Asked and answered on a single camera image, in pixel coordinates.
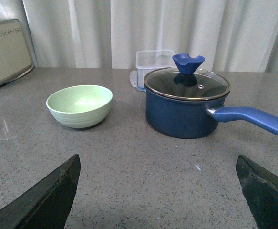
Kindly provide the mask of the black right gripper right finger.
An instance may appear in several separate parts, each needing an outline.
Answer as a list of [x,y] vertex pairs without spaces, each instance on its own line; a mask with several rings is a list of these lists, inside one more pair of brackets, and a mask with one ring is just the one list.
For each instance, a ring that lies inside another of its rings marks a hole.
[[236,172],[242,193],[260,229],[278,229],[278,176],[244,155]]

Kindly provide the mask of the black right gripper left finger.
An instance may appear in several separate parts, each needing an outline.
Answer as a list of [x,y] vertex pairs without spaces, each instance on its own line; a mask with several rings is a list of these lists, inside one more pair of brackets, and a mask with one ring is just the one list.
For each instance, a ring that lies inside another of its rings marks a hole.
[[0,209],[0,229],[62,229],[77,192],[78,154]]

